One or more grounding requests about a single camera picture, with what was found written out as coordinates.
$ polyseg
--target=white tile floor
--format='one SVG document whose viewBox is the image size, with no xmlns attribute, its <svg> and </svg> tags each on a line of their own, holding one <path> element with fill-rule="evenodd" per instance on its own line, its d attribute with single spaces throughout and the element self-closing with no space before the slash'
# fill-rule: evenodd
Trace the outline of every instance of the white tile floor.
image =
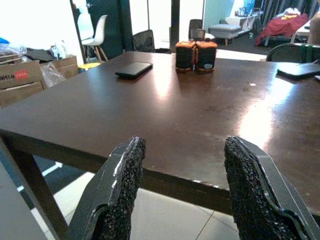
<svg viewBox="0 0 320 240">
<path fill-rule="evenodd" d="M 219 49 L 217 58 L 261 61 L 265 55 Z M 85 186 L 87 172 L 54 195 L 69 224 Z M 40 214 L 32 214 L 49 240 L 54 240 Z M 131 216 L 131 240 L 238 240 L 233 217 L 211 209 L 139 189 Z"/>
</svg>

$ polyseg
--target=orange cap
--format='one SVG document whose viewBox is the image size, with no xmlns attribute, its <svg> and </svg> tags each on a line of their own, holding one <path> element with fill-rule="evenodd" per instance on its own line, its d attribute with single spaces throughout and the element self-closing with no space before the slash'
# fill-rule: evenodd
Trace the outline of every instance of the orange cap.
<svg viewBox="0 0 320 240">
<path fill-rule="evenodd" d="M 175 45 L 175 47 L 192 49 L 195 45 L 196 43 L 194 41 L 180 41 Z"/>
<path fill-rule="evenodd" d="M 213 41 L 197 41 L 196 47 L 200 49 L 217 48 L 218 45 Z"/>
</svg>

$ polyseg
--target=black phone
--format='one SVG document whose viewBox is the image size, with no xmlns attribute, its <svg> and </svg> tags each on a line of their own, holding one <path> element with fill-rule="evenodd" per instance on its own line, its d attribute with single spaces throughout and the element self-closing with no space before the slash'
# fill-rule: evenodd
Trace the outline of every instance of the black phone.
<svg viewBox="0 0 320 240">
<path fill-rule="evenodd" d="M 120 68 L 117 72 L 115 72 L 115 74 L 122 78 L 135 79 L 152 67 L 153 64 L 150 62 L 136 61 Z"/>
</svg>

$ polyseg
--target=gray ottoman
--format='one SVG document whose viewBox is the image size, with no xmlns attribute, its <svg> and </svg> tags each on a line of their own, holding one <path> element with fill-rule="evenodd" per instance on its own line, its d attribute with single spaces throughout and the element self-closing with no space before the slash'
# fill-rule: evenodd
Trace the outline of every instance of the gray ottoman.
<svg viewBox="0 0 320 240">
<path fill-rule="evenodd" d="M 228 39 L 233 39 L 239 35 L 242 30 L 239 25 L 216 24 L 210 26 L 208 32 L 216 38 L 225 39 L 225 45 L 228 45 Z"/>
</svg>

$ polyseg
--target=tablet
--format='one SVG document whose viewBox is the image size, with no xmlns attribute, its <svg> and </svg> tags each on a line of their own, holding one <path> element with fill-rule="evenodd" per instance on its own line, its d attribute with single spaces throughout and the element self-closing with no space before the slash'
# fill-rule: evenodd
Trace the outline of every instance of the tablet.
<svg viewBox="0 0 320 240">
<path fill-rule="evenodd" d="M 152 68 L 152 63 L 136 61 L 119 69 L 115 74 L 122 78 L 135 79 Z"/>
<path fill-rule="evenodd" d="M 305 63 L 293 66 L 280 66 L 277 73 L 294 80 L 299 80 L 302 78 L 320 75 L 320 64 Z"/>
</svg>

